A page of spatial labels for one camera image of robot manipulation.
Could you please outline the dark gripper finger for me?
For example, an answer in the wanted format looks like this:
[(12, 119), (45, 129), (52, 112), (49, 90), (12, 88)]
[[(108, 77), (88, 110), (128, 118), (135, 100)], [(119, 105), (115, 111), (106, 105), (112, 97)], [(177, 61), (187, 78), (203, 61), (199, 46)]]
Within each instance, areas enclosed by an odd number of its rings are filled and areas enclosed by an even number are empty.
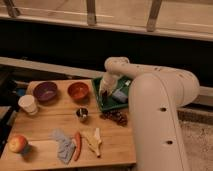
[(108, 92), (104, 91), (101, 96), (102, 96), (102, 99), (106, 100), (108, 98)]

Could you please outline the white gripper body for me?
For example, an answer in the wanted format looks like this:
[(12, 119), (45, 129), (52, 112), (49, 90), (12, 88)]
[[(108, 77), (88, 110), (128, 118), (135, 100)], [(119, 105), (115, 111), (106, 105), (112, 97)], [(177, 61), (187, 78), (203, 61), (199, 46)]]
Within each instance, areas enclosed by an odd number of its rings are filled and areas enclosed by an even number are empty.
[(106, 72), (100, 81), (99, 92), (111, 93), (116, 88), (117, 81), (118, 77), (116, 75)]

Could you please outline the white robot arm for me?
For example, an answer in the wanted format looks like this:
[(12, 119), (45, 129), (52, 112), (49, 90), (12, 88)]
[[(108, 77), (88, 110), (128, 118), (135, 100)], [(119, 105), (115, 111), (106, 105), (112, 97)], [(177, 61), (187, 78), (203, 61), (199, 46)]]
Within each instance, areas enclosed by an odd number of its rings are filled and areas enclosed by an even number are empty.
[(102, 91), (112, 91), (120, 76), (132, 79), (128, 106), (136, 171), (191, 171), (177, 109), (198, 96), (197, 77), (183, 69), (132, 64), (126, 57), (109, 57), (104, 66)]

